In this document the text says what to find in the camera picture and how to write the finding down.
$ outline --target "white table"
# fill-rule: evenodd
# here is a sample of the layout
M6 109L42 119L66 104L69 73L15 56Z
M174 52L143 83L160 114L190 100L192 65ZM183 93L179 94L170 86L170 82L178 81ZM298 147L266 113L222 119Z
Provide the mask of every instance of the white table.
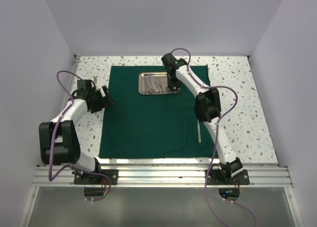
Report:
M161 66L161 56L82 56L76 74L93 79L98 86L109 83L112 66ZM193 56L191 65L208 65L211 85L226 85L235 89L239 100L236 108L224 117L221 126L231 141L241 162L244 164L277 164L277 158L268 132L260 99L245 56ZM72 91L76 89L76 79ZM222 112L231 107L234 95L219 89ZM92 157L99 154L104 111L85 114L76 127L82 151ZM192 159L148 159L119 160L102 159L101 163L166 164L166 163L208 163L208 158Z

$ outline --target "white arm segment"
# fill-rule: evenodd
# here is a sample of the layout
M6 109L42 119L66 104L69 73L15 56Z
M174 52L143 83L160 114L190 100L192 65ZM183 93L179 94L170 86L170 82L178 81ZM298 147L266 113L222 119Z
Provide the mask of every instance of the white arm segment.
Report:
M71 101L68 101L66 107L64 110L71 104ZM76 127L77 123L81 119L81 117L88 111L87 103L83 99L75 99L74 104L70 107L70 109L64 114L61 122L63 121L73 121L74 126ZM61 116L61 113L55 117L52 122L56 123L58 118ZM55 140L56 143L62 142L62 136L58 136ZM95 160L92 157L89 157L88 155L84 154L83 152L80 152L79 160L76 164L73 164L72 167L92 172L95 170Z
M208 87L204 82L199 79L195 73L189 67L189 72L191 75L202 85ZM189 75L187 72L187 65L183 65L176 70L176 77L192 92L194 97L196 97L200 92L206 92L208 89L201 88ZM215 141L216 133L216 122L218 118L213 119L211 122L204 122L204 125L208 129L213 141ZM219 126L218 130L218 142L217 151L219 160L222 164L227 162L231 163L236 160L237 154L231 148L229 140L224 132L224 129Z

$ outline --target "metal tray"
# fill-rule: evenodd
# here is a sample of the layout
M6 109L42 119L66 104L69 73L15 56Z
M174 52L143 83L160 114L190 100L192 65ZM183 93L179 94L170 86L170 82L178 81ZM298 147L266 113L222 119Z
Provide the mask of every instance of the metal tray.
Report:
M143 95L174 94L180 88L170 89L167 86L166 72L143 72L139 75L139 93Z

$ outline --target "white wall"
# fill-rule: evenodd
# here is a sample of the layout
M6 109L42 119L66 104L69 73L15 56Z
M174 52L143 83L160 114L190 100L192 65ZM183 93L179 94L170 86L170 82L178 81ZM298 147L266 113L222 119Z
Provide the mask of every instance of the white wall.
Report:
M64 98L55 74L73 57L45 0L0 0L0 22L0 226L15 227L40 157L38 125Z
M282 0L46 0L73 54L250 55Z
M277 158L307 227L317 223L317 0L283 0L251 56Z

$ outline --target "green cloth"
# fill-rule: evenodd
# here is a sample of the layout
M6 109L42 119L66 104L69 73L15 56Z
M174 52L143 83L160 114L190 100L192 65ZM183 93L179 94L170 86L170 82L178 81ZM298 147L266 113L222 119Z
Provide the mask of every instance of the green cloth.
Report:
M209 83L207 66L192 66ZM163 66L112 66L109 92L115 105L107 107L100 158L146 159L210 157L212 138L201 127L198 143L195 98L186 86L178 94L141 95L139 74L165 71Z

